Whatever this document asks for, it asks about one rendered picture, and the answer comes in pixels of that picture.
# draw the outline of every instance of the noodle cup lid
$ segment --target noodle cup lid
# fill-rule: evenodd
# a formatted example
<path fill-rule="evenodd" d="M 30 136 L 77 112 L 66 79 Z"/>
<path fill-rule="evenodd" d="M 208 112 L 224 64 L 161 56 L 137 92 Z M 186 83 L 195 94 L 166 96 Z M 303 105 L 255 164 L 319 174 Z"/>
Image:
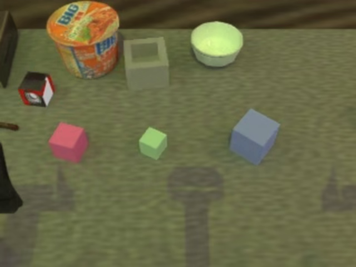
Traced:
<path fill-rule="evenodd" d="M 89 46 L 111 37 L 119 27 L 117 12 L 104 3 L 79 1 L 56 10 L 47 21 L 47 32 L 66 46 Z"/>

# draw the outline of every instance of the pink cube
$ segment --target pink cube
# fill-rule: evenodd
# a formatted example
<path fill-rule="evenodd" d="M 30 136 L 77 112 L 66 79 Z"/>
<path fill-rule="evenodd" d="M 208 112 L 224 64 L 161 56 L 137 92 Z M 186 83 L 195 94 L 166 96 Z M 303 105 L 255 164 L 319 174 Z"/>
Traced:
<path fill-rule="evenodd" d="M 83 128 L 61 122 L 48 143 L 55 157 L 77 163 L 87 149 L 88 139 Z"/>

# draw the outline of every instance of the gray box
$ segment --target gray box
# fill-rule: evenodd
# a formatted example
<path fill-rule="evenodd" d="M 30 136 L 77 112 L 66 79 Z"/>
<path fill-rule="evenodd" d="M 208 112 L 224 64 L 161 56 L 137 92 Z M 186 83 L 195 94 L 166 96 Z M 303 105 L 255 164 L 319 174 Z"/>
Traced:
<path fill-rule="evenodd" d="M 123 54 L 129 89 L 169 86 L 169 61 L 163 37 L 124 40 Z"/>
<path fill-rule="evenodd" d="M 230 150 L 258 165 L 272 148 L 280 124 L 250 109 L 233 129 Z"/>

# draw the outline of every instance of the square opening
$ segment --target square opening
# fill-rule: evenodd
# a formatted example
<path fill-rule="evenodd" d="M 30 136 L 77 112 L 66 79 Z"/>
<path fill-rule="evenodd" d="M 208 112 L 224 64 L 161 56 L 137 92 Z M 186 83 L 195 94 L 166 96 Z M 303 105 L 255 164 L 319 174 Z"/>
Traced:
<path fill-rule="evenodd" d="M 132 61 L 156 62 L 160 60 L 158 43 L 139 43 L 131 45 Z"/>

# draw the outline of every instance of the bowl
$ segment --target bowl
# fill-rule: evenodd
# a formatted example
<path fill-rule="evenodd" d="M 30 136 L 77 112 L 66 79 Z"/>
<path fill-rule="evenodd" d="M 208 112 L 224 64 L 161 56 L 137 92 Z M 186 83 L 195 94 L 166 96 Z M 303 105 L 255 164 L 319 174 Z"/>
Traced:
<path fill-rule="evenodd" d="M 233 63 L 243 42 L 243 35 L 236 27 L 220 21 L 203 23 L 191 33 L 195 57 L 210 67 L 224 67 Z"/>

